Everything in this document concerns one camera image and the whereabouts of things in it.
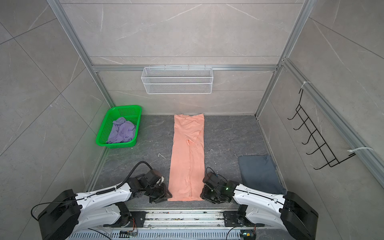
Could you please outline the pink graphic t-shirt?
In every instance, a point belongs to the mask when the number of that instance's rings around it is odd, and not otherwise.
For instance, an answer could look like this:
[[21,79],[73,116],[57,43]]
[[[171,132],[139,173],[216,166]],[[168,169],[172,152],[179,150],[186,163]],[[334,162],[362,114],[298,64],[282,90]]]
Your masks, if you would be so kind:
[[174,138],[169,177],[169,202],[201,201],[205,177],[205,117],[174,116]]

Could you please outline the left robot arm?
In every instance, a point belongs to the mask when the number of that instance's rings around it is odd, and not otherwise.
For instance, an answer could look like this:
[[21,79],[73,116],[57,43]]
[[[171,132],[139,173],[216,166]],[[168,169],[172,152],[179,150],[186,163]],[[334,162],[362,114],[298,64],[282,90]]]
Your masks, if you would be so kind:
[[42,239],[65,240],[72,233],[94,227],[125,227],[133,222],[126,202],[148,196],[150,203],[172,197],[163,177],[149,180],[144,175],[98,191],[63,191],[38,215]]

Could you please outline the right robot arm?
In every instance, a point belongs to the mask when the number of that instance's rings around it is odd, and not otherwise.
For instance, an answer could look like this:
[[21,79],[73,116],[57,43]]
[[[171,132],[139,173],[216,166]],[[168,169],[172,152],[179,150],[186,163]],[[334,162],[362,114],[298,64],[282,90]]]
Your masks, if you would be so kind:
[[214,173],[204,179],[201,198],[213,204],[235,202],[240,205],[237,218],[243,225],[264,224],[287,231],[296,240],[314,240],[319,214],[299,195],[265,193]]

